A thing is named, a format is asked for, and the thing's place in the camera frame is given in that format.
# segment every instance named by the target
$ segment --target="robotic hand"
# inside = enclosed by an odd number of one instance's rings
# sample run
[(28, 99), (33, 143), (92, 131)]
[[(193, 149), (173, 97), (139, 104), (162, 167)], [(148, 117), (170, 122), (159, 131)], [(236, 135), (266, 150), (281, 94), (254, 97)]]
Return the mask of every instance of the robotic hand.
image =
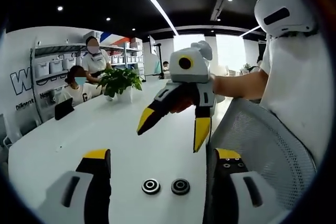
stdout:
[(212, 60), (212, 49), (205, 41), (192, 43), (191, 47), (172, 53), (171, 80), (143, 111), (137, 129), (138, 135), (156, 125), (181, 98), (188, 96), (196, 106), (194, 152), (198, 152), (210, 132), (211, 117), (216, 104), (208, 60)]

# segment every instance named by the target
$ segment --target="person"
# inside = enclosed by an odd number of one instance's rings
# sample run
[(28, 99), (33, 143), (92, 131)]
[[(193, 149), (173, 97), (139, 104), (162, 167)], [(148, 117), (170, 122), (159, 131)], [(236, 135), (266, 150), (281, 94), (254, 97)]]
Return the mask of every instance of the person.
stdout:
[[(258, 72), (214, 78), (215, 94), (248, 100), (274, 114), (321, 164), (332, 125), (332, 72), (327, 47), (302, 0), (258, 0), (258, 24), (267, 34)], [(172, 113), (190, 105), (184, 97)]]
[(77, 106), (102, 94), (102, 88), (97, 85), (86, 83), (86, 73), (83, 67), (73, 66), (68, 72), (65, 87), (58, 97), (58, 103), (73, 98), (72, 106)]
[(166, 71), (169, 71), (169, 63), (168, 61), (164, 61), (163, 62), (163, 71), (166, 72)]
[(105, 50), (99, 48), (99, 43), (94, 36), (88, 37), (85, 44), (88, 54), (83, 58), (82, 67), (86, 71), (87, 80), (90, 83), (98, 83), (104, 70), (112, 68), (109, 56)]

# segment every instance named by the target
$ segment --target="face mask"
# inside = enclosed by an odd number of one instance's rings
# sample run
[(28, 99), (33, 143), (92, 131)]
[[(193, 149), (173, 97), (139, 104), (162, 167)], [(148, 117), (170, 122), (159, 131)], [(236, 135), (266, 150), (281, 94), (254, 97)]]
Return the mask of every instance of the face mask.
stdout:
[(99, 47), (88, 46), (88, 51), (90, 54), (95, 55), (99, 52)]
[(75, 82), (80, 86), (84, 85), (86, 82), (86, 77), (75, 77)]

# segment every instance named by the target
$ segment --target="white shirt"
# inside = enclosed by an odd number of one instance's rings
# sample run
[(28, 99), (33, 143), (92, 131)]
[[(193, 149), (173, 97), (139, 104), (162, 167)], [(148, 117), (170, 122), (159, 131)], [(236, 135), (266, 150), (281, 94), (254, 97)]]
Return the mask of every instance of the white shirt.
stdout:
[(110, 62), (109, 55), (103, 49), (100, 50), (101, 55), (93, 57), (91, 54), (87, 54), (83, 58), (82, 67), (89, 73), (97, 73), (106, 69), (106, 64)]
[(64, 88), (59, 94), (57, 103), (64, 102), (70, 98), (73, 98), (72, 106), (77, 106), (83, 102), (86, 102), (101, 94), (101, 87), (97, 88), (97, 85), (84, 83), (80, 85), (78, 89), (73, 89), (70, 86)]
[(270, 38), (261, 68), (268, 82), (260, 105), (311, 152), (323, 159), (332, 126), (333, 85), (327, 47), (321, 34)]

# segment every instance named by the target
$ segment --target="black eye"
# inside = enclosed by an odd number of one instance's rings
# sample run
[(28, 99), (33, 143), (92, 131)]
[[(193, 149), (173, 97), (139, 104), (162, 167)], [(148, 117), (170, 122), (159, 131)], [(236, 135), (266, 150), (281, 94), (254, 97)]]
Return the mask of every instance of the black eye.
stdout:
[(191, 67), (191, 61), (187, 58), (181, 58), (178, 62), (182, 69), (189, 69)]

